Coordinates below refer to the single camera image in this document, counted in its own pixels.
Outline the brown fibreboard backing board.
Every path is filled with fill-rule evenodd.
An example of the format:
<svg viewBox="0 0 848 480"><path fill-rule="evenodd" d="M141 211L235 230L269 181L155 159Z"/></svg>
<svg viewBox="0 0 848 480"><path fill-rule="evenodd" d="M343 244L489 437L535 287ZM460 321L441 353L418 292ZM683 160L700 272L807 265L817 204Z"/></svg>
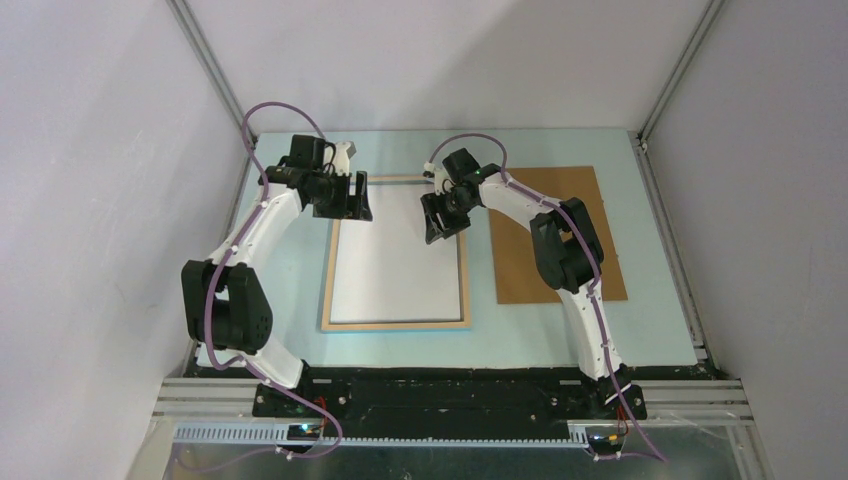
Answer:
<svg viewBox="0 0 848 480"><path fill-rule="evenodd" d="M511 168L518 182L549 197L580 199L587 207L604 253L601 263L602 298L626 301L623 279L613 236L595 170L591 166ZM558 295L537 271L531 235L506 215L489 212L496 297L499 304L557 303Z"/></svg>

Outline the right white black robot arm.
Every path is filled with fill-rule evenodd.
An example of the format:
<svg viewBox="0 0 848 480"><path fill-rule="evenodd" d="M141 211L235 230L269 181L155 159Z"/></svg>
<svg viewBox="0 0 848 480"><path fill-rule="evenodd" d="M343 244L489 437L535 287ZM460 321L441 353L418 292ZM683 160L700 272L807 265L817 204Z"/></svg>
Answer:
<svg viewBox="0 0 848 480"><path fill-rule="evenodd" d="M451 153L441 166L426 162L423 176L434 187L421 198L426 243L468 228L476 207L499 212L529 232L537 272L560 298L576 336L586 383L583 408L596 418L610 416L630 381L604 312L604 253L585 204L544 196L498 165L479 165L466 149Z"/></svg>

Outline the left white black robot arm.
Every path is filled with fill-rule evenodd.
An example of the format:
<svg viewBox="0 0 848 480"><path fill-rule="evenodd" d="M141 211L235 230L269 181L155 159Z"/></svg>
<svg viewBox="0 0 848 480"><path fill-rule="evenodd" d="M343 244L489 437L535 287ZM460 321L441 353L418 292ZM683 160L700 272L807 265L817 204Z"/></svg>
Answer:
<svg viewBox="0 0 848 480"><path fill-rule="evenodd" d="M293 136L288 154L260 169L257 195L241 224L206 259L189 260L181 271L190 338L206 346L214 367L231 366L214 356L226 350L261 381L281 386L277 402L292 416L312 411L316 390L300 379L304 361L272 336L274 315L260 272L306 208L321 219L372 221L368 176L351 169L355 153L351 141Z"/></svg>

